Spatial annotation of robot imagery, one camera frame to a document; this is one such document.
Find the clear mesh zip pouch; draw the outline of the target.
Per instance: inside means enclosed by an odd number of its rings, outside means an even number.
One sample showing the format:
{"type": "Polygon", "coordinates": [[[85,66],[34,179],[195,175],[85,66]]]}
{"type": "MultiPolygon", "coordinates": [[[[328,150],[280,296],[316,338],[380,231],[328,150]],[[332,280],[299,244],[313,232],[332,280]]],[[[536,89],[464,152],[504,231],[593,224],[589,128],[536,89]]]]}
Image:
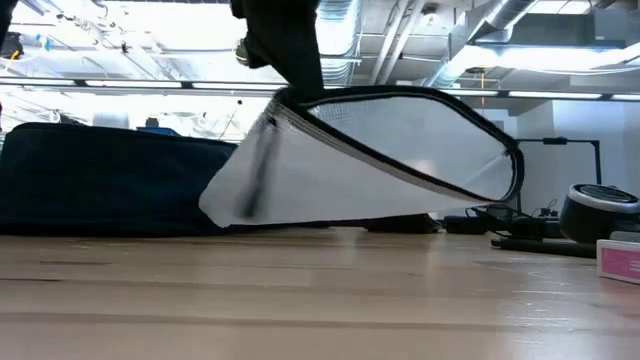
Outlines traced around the clear mesh zip pouch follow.
{"type": "Polygon", "coordinates": [[[507,202],[524,175],[516,140],[447,92],[285,87],[199,206],[221,227],[429,214],[507,202]]]}

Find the dark navy duffel bag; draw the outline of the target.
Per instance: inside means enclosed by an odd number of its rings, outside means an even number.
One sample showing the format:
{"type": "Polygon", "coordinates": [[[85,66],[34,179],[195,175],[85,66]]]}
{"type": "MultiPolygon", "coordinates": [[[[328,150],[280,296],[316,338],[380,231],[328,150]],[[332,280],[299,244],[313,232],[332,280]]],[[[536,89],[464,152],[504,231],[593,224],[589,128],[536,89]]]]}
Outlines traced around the dark navy duffel bag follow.
{"type": "Polygon", "coordinates": [[[0,234],[218,234],[198,202],[235,148],[126,129],[21,124],[0,150],[0,234]]]}

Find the black round speaker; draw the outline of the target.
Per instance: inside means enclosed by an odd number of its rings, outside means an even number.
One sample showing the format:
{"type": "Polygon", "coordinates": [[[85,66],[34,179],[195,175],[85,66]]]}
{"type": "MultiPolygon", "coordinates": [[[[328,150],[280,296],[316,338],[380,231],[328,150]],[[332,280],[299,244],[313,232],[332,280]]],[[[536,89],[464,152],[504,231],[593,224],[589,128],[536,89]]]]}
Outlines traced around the black round speaker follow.
{"type": "Polygon", "coordinates": [[[561,233],[581,244],[595,244],[616,231],[640,232],[640,198],[615,187],[574,184],[559,216],[561,233]]]}

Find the pink box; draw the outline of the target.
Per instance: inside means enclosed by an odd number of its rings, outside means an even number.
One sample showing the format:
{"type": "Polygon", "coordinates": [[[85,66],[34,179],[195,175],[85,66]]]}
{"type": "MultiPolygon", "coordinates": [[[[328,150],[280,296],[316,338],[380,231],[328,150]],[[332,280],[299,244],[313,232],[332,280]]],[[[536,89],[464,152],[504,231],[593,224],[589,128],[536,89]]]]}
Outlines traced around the pink box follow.
{"type": "Polygon", "coordinates": [[[598,240],[596,260],[600,277],[640,285],[640,243],[598,240]]]}

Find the long ceiling light strip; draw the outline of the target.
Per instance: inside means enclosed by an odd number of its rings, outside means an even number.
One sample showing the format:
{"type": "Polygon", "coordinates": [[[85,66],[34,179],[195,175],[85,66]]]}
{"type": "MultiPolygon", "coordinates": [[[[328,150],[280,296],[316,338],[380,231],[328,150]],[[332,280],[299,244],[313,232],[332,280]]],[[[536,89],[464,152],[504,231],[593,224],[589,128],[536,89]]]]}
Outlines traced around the long ceiling light strip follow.
{"type": "Polygon", "coordinates": [[[586,101],[621,101],[640,102],[640,94],[622,93],[585,93],[558,91],[528,91],[528,90],[491,90],[491,89],[443,89],[443,92],[461,97],[495,97],[495,98],[523,98],[550,100],[586,100],[586,101]]]}
{"type": "Polygon", "coordinates": [[[124,92],[124,93],[251,93],[266,94],[284,87],[280,83],[210,82],[176,80],[68,79],[43,77],[0,77],[0,86],[47,91],[124,92]]]}

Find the white cylinder tank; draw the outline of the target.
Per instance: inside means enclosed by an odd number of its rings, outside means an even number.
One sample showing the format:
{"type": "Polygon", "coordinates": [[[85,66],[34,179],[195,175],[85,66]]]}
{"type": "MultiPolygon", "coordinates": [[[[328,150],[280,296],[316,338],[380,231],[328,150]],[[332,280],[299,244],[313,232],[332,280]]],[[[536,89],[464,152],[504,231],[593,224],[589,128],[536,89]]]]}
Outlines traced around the white cylinder tank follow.
{"type": "Polygon", "coordinates": [[[130,128],[129,116],[126,112],[95,112],[92,125],[119,129],[130,128]]]}

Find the black ceiling device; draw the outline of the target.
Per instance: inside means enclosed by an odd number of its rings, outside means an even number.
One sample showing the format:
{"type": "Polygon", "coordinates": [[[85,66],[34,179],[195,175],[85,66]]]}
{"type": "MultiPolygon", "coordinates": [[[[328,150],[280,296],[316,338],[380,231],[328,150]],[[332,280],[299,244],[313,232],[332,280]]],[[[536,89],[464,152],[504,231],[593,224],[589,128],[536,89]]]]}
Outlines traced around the black ceiling device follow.
{"type": "Polygon", "coordinates": [[[19,32],[9,31],[0,47],[0,58],[16,59],[24,54],[23,45],[20,41],[21,34],[19,32]]]}

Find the small black equipment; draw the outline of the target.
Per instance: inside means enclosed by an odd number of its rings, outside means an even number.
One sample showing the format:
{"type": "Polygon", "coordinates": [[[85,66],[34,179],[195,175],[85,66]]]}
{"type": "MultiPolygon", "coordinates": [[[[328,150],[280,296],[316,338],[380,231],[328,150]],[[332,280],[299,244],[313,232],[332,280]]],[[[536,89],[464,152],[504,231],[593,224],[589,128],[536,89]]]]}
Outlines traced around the small black equipment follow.
{"type": "Polygon", "coordinates": [[[552,199],[545,207],[535,209],[532,212],[532,216],[539,217],[539,218],[549,218],[549,217],[556,218],[558,216],[558,211],[554,209],[556,204],[557,204],[557,200],[552,199]]]}

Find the silver ventilation duct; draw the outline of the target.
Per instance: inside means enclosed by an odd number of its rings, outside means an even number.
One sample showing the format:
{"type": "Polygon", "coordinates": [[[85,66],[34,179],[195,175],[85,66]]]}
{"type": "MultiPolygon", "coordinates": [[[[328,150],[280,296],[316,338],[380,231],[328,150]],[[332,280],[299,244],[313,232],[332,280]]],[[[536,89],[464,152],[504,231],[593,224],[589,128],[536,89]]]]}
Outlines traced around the silver ventilation duct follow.
{"type": "Polygon", "coordinates": [[[320,0],[316,33],[324,82],[346,85],[361,63],[358,55],[361,0],[320,0]]]}

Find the black metal table frame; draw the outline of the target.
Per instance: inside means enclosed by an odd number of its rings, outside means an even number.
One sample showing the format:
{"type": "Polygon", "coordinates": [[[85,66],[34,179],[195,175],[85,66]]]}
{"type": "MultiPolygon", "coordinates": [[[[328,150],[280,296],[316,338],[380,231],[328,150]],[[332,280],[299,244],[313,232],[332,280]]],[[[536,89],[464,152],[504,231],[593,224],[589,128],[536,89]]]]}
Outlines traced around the black metal table frame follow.
{"type": "Polygon", "coordinates": [[[452,234],[481,235],[487,232],[506,232],[511,239],[542,241],[544,238],[568,239],[560,231],[559,220],[516,216],[495,218],[490,215],[476,217],[447,216],[443,223],[428,214],[406,215],[363,220],[317,222],[312,227],[358,227],[370,232],[429,234],[441,228],[452,234]]]}

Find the black gantry frame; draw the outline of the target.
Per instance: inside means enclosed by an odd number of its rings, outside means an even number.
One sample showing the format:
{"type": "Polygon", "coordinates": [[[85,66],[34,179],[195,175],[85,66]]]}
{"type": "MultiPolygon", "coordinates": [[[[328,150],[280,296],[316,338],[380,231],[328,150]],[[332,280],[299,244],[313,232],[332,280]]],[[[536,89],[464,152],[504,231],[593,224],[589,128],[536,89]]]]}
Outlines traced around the black gantry frame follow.
{"type": "Polygon", "coordinates": [[[574,184],[601,184],[598,140],[545,137],[518,139],[525,155],[525,181],[514,205],[527,215],[542,208],[560,211],[574,184]]]}

